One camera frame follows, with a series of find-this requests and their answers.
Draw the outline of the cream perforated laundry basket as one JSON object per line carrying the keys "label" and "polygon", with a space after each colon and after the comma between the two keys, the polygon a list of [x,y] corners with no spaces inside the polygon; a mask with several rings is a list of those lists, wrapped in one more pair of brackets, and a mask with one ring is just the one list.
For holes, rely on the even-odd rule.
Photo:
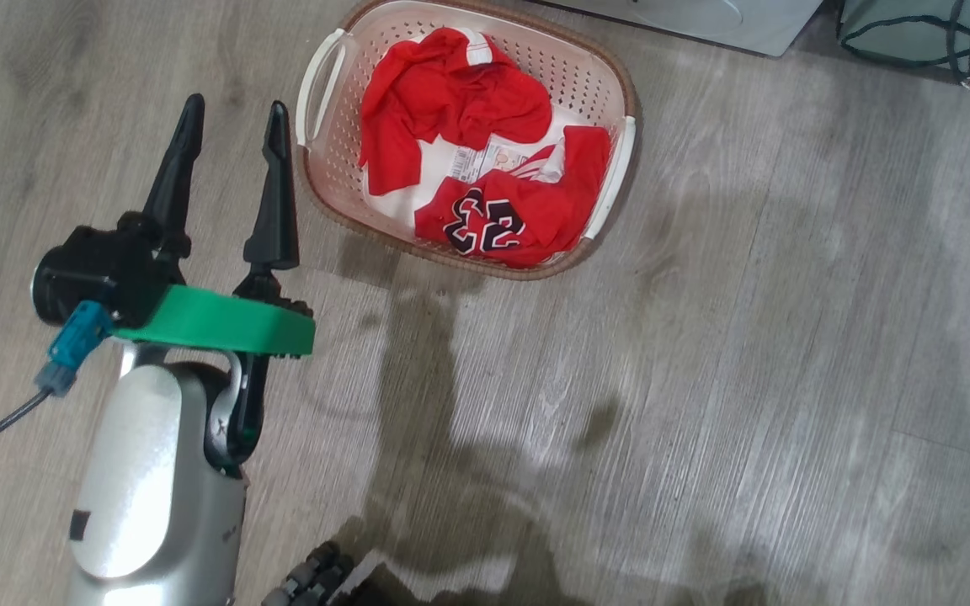
{"label": "cream perforated laundry basket", "polygon": [[[416,238],[367,206],[358,166],[360,103],[367,80],[390,46],[441,27],[482,32],[541,82],[555,104],[608,130],[611,154],[603,189],[570,252],[525,269],[471,260]],[[595,249],[625,191],[638,112],[634,85],[619,59],[580,32],[483,0],[362,0],[309,61],[292,133],[299,146],[299,181],[328,219],[402,253],[495,279],[532,281],[573,268]]]}

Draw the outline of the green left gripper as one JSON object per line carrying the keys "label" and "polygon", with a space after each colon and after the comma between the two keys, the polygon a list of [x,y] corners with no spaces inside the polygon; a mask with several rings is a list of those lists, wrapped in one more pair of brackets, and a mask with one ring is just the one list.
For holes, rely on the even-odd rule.
{"label": "green left gripper", "polygon": [[[205,100],[192,93],[174,127],[142,214],[159,229],[163,258],[188,258],[186,234],[194,162],[203,148]],[[170,348],[231,350],[242,354],[303,357],[312,354],[316,323],[303,300],[285,298],[270,272],[300,264],[294,189],[291,118],[274,100],[262,145],[267,164],[253,234],[243,261],[254,272],[230,295],[170,284],[166,279],[131,279],[113,287],[113,334],[120,340]]]}

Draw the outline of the white washing machine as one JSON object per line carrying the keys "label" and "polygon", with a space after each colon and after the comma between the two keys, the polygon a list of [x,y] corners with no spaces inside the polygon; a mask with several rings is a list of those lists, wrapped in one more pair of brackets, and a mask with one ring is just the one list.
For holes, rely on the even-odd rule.
{"label": "white washing machine", "polygon": [[531,0],[779,57],[824,0]]}

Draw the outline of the plain red shirt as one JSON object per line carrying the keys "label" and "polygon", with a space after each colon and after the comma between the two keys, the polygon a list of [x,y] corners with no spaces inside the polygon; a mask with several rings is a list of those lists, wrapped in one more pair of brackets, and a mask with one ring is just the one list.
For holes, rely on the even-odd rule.
{"label": "plain red shirt", "polygon": [[439,28],[390,47],[360,107],[359,165],[381,196],[421,180],[420,143],[474,150],[493,136],[534,143],[553,120],[551,97],[481,32]]}

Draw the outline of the paper sticker in basket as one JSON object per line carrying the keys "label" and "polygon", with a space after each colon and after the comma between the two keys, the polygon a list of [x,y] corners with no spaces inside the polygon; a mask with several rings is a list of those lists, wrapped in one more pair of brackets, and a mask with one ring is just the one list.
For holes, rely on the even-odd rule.
{"label": "paper sticker in basket", "polygon": [[447,176],[462,183],[476,183],[482,175],[492,170],[511,172],[527,158],[528,155],[504,143],[488,143],[482,150],[458,146]]}

